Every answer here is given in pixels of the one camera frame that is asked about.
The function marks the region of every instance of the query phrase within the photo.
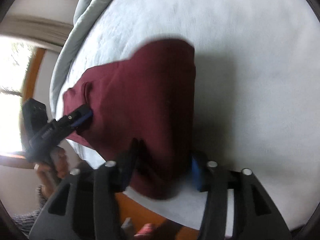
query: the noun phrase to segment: window frame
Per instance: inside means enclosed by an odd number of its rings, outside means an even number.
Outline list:
[[[30,66],[26,73],[26,78],[23,82],[22,93],[19,96],[22,97],[21,103],[23,104],[26,100],[33,97],[33,93],[36,86],[36,80],[38,78],[38,73],[40,70],[40,65],[43,60],[46,49],[36,48],[36,52],[31,59]],[[28,145],[28,139],[26,131],[23,124],[23,117],[20,112],[20,133],[21,133],[21,142],[23,148],[26,148]],[[23,169],[33,169],[34,163],[29,163],[23,156],[23,152],[14,152],[12,154],[1,153],[0,152],[0,165],[12,167],[12,168],[23,168]]]

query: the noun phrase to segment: window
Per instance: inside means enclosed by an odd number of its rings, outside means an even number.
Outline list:
[[[22,151],[20,112],[22,88],[36,48],[0,38],[0,153]]]

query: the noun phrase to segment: screw head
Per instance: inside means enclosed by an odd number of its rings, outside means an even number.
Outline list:
[[[252,174],[252,170],[250,169],[243,169],[242,170],[242,174],[246,175],[246,176],[250,176]]]
[[[207,162],[207,166],[208,166],[209,168],[215,168],[215,167],[218,166],[218,164],[217,164],[217,162],[215,162],[215,161],[209,161],[209,162]]]
[[[111,167],[116,166],[116,164],[117,163],[115,161],[107,161],[105,166],[111,168]]]
[[[71,175],[79,175],[80,174],[80,170],[79,169],[77,169],[77,168],[74,168],[74,169],[72,169],[71,171],[70,171],[70,174]]]

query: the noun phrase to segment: maroon cloth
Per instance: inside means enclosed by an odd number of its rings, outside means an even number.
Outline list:
[[[64,114],[82,104],[93,110],[89,128],[68,136],[105,160],[143,139],[148,154],[131,186],[163,198],[190,164],[194,105],[194,48],[182,40],[153,41],[129,60],[87,69],[63,95]]]

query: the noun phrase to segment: bed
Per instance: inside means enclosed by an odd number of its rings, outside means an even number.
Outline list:
[[[80,0],[52,76],[52,115],[62,116],[63,93],[86,69],[126,59],[154,38],[183,37],[196,51],[193,146],[230,169],[251,168],[294,229],[320,193],[320,24],[312,9],[306,0]],[[94,168],[104,163],[69,143]],[[126,194],[200,227],[206,194],[188,178],[167,201]]]

